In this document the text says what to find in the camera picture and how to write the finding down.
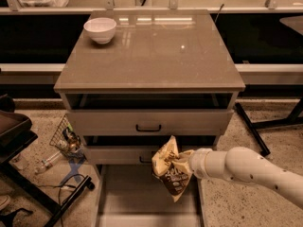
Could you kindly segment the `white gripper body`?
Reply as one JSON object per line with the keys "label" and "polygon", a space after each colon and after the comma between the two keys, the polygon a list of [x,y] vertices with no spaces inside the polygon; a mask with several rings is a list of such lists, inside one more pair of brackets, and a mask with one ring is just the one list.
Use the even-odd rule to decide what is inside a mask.
{"label": "white gripper body", "polygon": [[211,148],[199,148],[198,150],[195,150],[189,157],[189,167],[197,179],[208,178],[205,162],[206,157],[210,152],[212,152]]}

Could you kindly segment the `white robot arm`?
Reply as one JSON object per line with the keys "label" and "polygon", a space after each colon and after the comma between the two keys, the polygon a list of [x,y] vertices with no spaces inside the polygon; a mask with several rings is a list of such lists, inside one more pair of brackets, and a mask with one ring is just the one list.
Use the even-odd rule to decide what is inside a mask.
{"label": "white robot arm", "polygon": [[216,178],[267,187],[303,208],[303,177],[272,164],[249,148],[235,147],[228,151],[199,148],[180,153],[172,162],[198,179]]}

